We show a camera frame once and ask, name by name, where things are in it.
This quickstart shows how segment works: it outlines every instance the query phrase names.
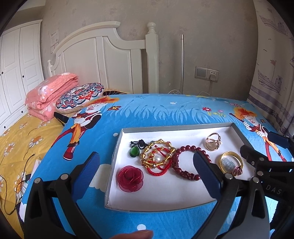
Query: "metal pole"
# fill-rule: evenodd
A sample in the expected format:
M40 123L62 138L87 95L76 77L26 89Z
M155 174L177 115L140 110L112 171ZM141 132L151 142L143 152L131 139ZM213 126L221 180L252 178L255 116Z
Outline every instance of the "metal pole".
M181 41L181 78L180 78L180 92L183 94L183 86L184 86L184 35L180 36Z

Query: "yellow bedsheet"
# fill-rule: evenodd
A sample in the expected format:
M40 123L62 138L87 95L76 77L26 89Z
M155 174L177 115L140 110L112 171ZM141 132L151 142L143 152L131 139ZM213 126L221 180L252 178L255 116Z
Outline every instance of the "yellow bedsheet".
M7 213L14 209L16 200L17 203L21 201L26 190L27 183L20 182L26 180L26 175L32 172L35 161L43 159L62 128L61 123L55 118L43 122L27 114L0 137L0 208L22 238L24 236L16 210L12 215ZM33 154L35 155L29 159L24 170L27 159ZM6 187L7 198L4 210Z

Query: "wardrobe door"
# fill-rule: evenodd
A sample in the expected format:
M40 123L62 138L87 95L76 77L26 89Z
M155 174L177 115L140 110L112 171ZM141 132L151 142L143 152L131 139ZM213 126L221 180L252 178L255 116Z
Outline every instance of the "wardrobe door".
M26 94L19 66L20 29L6 33L1 44L1 74L3 88L10 112L24 105Z
M10 111L8 108L8 104L6 102L2 79L0 76L0 124L10 116Z
M26 93L44 80L39 49L40 24L22 27L19 37L19 63Z

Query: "white box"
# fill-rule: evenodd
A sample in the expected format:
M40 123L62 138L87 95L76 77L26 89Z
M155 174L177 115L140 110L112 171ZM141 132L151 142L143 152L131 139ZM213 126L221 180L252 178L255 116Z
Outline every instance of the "white box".
M223 143L218 150L210 152L204 144L207 136L214 132L221 136ZM195 207L215 200L210 197L202 180L190 181L181 178L173 168L168 169L163 176L150 175L141 165L140 156L132 158L129 155L130 142L140 139L146 143L151 140L163 139L170 141L175 148L185 145L201 147L209 154L212 163L217 165L224 152L233 151L240 155L242 145L251 146L234 123L122 129L113 153L111 172L105 193L105 207L108 209L136 212L169 211ZM254 175L254 167L249 165L245 159L242 160L244 163L243 174L237 178L250 180ZM127 165L143 171L143 186L137 192L124 192L118 185L117 175ZM180 155L179 166L182 170L197 174L193 165L193 153L190 151Z

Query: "white wardrobe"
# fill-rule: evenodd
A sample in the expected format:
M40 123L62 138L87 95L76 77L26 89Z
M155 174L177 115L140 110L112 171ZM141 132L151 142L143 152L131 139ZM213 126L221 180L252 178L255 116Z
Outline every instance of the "white wardrobe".
M0 37L0 133L27 113L26 94L44 80L41 22L18 25Z

